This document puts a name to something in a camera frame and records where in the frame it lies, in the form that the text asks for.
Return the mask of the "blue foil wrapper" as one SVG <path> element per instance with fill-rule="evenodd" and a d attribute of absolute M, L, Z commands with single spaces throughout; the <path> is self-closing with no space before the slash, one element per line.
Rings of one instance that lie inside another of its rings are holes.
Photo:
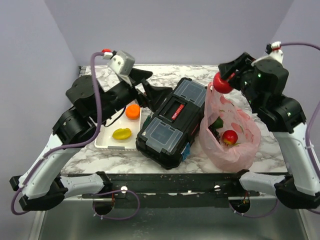
<path fill-rule="evenodd" d="M 181 151 L 181 161 L 184 162 L 188 156 L 190 155 L 191 144 L 189 142 L 186 143 L 185 147 Z"/>

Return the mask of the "pink plastic bag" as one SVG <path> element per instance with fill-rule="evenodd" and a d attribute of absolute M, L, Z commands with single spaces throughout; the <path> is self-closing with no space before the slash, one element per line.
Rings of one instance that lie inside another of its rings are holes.
<path fill-rule="evenodd" d="M 199 142 L 209 160 L 220 170 L 248 170 L 261 142 L 261 131 L 252 117 L 207 86 Z"/>

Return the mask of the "orange fake tangerine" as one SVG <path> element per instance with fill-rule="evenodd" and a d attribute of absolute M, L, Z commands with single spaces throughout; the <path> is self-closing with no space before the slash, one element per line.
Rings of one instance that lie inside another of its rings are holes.
<path fill-rule="evenodd" d="M 140 117 L 141 108 L 138 104 L 131 104 L 126 107 L 125 115 L 130 120 L 136 120 Z"/>

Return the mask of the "white perforated plastic basket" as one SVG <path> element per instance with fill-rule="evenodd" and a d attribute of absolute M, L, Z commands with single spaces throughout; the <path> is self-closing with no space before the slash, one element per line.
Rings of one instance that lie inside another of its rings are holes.
<path fill-rule="evenodd" d="M 136 151 L 136 137 L 141 129 L 141 113 L 141 107 L 134 101 L 130 102 L 100 128 L 94 146 L 112 152 Z"/>

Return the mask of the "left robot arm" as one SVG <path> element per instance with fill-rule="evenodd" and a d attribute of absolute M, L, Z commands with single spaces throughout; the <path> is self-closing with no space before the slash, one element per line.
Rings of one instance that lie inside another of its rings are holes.
<path fill-rule="evenodd" d="M 152 72 L 137 68 L 120 75 L 119 82 L 105 91 L 97 80 L 95 67 L 90 70 L 89 75 L 77 78 L 67 90 L 72 106 L 53 126 L 37 160 L 25 174 L 13 176 L 9 181 L 15 192 L 11 204 L 19 203 L 22 214 L 50 210 L 64 199 L 77 195 L 107 197 L 111 181 L 105 173 L 98 171 L 68 178 L 60 175 L 62 168 L 97 138 L 102 125 L 117 111 L 132 101 L 155 111 L 172 92 L 171 87 L 149 84 Z"/>

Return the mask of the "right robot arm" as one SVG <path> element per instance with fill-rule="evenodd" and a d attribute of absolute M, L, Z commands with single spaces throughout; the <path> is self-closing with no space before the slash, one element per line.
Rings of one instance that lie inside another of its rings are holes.
<path fill-rule="evenodd" d="M 241 196 L 247 191 L 273 195 L 290 209 L 313 210 L 320 206 L 319 162 L 306 137 L 306 117 L 300 103 L 283 95 L 289 71 L 280 57 L 254 59 L 248 53 L 218 65 L 220 79 L 241 91 L 254 114 L 278 141 L 286 175 L 241 171 L 230 183 L 230 191 Z"/>

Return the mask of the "black plastic toolbox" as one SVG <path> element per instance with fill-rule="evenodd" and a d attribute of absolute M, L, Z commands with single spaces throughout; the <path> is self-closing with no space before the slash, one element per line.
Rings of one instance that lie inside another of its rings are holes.
<path fill-rule="evenodd" d="M 190 146 L 204 117 L 207 87 L 183 77 L 136 137 L 136 149 L 170 170 L 182 162 L 181 152 Z"/>

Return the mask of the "red fake apple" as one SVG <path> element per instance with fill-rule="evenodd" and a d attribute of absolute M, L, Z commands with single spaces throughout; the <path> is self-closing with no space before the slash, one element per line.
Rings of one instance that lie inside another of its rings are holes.
<path fill-rule="evenodd" d="M 213 87 L 221 94 L 228 94 L 233 90 L 229 83 L 221 78 L 220 72 L 217 72 L 213 78 Z"/>

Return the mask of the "black mounting base plate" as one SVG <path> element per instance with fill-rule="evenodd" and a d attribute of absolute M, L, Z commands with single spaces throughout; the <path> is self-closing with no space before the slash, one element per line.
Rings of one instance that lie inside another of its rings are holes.
<path fill-rule="evenodd" d="M 227 208 L 229 200 L 263 197 L 245 191 L 234 173 L 108 174 L 106 191 L 116 190 L 115 207 L 142 208 Z"/>

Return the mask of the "green fake fruit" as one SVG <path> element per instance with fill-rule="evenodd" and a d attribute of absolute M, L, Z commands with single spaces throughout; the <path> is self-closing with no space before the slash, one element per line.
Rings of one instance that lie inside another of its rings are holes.
<path fill-rule="evenodd" d="M 224 126 L 224 121 L 218 117 L 211 125 L 213 129 L 220 129 Z"/>

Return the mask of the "black fake grape bunch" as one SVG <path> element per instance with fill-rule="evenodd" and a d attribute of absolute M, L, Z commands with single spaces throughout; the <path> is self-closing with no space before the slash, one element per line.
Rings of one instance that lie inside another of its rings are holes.
<path fill-rule="evenodd" d="M 215 139 L 217 140 L 218 143 L 220 143 L 220 134 L 219 132 L 217 131 L 216 128 L 212 127 L 212 126 L 209 126 L 208 129 L 210 130 L 210 132 L 213 134 L 213 136 L 215 137 Z"/>

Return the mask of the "yellow fake fruit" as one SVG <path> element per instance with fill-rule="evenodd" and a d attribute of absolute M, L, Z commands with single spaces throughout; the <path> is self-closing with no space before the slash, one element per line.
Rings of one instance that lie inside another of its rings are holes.
<path fill-rule="evenodd" d="M 115 140 L 126 140 L 130 138 L 131 135 L 132 131 L 129 128 L 118 128 L 113 132 L 112 137 Z"/>

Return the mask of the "red fake pomegranate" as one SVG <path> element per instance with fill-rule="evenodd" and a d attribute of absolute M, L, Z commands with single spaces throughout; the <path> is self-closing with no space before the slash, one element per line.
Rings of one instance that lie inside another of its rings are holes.
<path fill-rule="evenodd" d="M 222 141 L 225 146 L 235 146 L 238 142 L 238 134 L 234 130 L 226 130 L 222 134 Z"/>

